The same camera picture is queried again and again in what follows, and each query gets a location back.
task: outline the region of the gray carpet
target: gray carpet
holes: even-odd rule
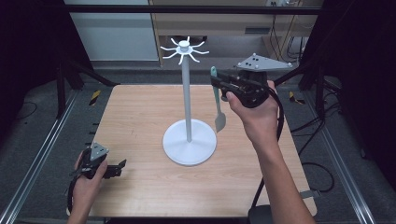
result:
[[[211,40],[214,43],[219,43],[220,37],[209,37],[207,44]],[[232,43],[235,39],[226,39],[224,41]],[[245,39],[242,42],[244,41],[253,41],[255,43],[250,43],[250,48],[262,49],[262,42],[259,37]],[[240,47],[231,48],[230,51],[209,49],[218,56],[202,58],[200,66],[191,69],[193,70],[191,71],[191,83],[208,84],[209,79],[206,70],[210,66],[214,64],[222,69],[232,70],[234,62],[238,62],[236,59],[246,58],[252,51],[252,49],[243,51],[243,47],[241,47],[243,45],[236,46]],[[135,70],[106,69],[98,72],[112,81],[121,83],[181,83],[179,67],[166,66],[168,65],[164,67],[140,67]],[[284,73],[271,73],[269,78],[274,79],[282,74]],[[76,104],[18,215],[20,223],[46,223],[45,220],[48,221],[47,223],[56,223],[56,221],[61,220],[62,222],[62,220],[67,219],[64,190],[70,181],[68,174],[74,165],[78,153],[92,141],[94,132],[97,129],[97,123],[100,122],[112,90],[112,88],[106,87],[90,77],[83,76],[83,78],[86,84],[82,91],[78,91]],[[296,99],[304,99],[306,95],[313,94],[311,91],[299,92],[296,86],[298,80],[298,77],[293,78],[277,88],[291,129],[303,125],[314,117],[307,104],[300,105],[289,100],[289,91],[294,92]],[[96,104],[89,105],[93,92],[97,90],[100,90],[101,94]],[[37,105],[36,111],[25,119],[14,121],[8,138],[2,143],[0,148],[0,168],[2,169],[0,178],[0,188],[2,189],[0,209],[2,211],[17,190],[24,174],[29,169],[55,121],[57,112],[55,82],[50,82],[31,90],[25,101],[35,103]],[[330,106],[336,101],[336,98],[331,95],[327,98],[328,103],[326,106]],[[32,104],[26,104],[21,112],[21,117],[29,115],[34,109],[35,107]],[[326,127],[329,129],[334,143],[346,161],[364,200],[373,213],[376,223],[396,223],[396,194],[394,190],[391,189],[374,162],[361,158],[359,144],[346,123],[345,115],[337,113],[336,110],[334,113],[333,111],[328,113]],[[298,150],[309,138],[309,136],[304,134],[312,133],[315,128],[316,126],[308,127],[293,134],[295,135],[293,139]],[[347,197],[344,186],[334,171],[332,161],[320,134],[315,136],[312,142],[308,144],[302,153],[301,160],[302,162],[316,162],[325,166],[332,172],[335,179],[333,189],[322,193],[321,197],[315,199],[318,207],[318,214],[315,216],[316,221],[318,223],[360,223]],[[312,188],[326,189],[331,185],[329,175],[323,172],[322,169],[307,165],[304,166],[304,170],[308,183]],[[101,219],[92,218],[92,222],[99,220]],[[219,223],[227,223],[227,221],[228,223],[235,222],[235,220],[220,220]],[[143,220],[141,219],[134,220],[134,223],[142,222]],[[152,219],[148,222],[164,223],[159,219]]]

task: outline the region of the white pole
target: white pole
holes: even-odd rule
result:
[[[183,79],[183,93],[184,93],[184,114],[186,117],[186,133],[187,142],[191,142],[191,104],[190,104],[190,68],[189,57],[182,56],[183,63],[181,64],[181,73]]]

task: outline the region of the right hand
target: right hand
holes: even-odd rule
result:
[[[268,86],[275,89],[273,81]],[[270,95],[261,105],[254,108],[244,107],[239,99],[230,91],[227,92],[230,108],[242,120],[245,132],[253,146],[265,147],[269,142],[276,141],[278,104]]]

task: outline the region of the light wood tabletop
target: light wood tabletop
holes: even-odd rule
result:
[[[240,118],[228,103],[221,109],[227,124],[217,133],[214,154],[182,166],[163,150],[167,128],[185,118],[182,86],[116,86],[94,141],[109,149],[108,164],[127,162],[121,176],[103,181],[90,216],[246,217],[262,174]],[[191,85],[191,117],[215,130],[216,114],[212,86]],[[309,190],[287,122],[279,144],[298,190]],[[315,215],[314,200],[304,201]],[[268,204],[265,188],[260,204]]]

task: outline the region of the wooden panel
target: wooden panel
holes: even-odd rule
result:
[[[166,129],[184,119],[182,86],[115,87],[94,140],[109,148],[109,164],[127,163],[120,177],[104,181],[91,216],[246,217],[262,174],[241,120],[221,106],[227,125],[214,155],[185,167],[168,159],[162,144]],[[191,116],[215,130],[211,86],[191,86]],[[280,147],[298,189],[308,190],[287,123]],[[313,199],[305,202],[314,215]],[[259,203],[268,203],[265,191]]]

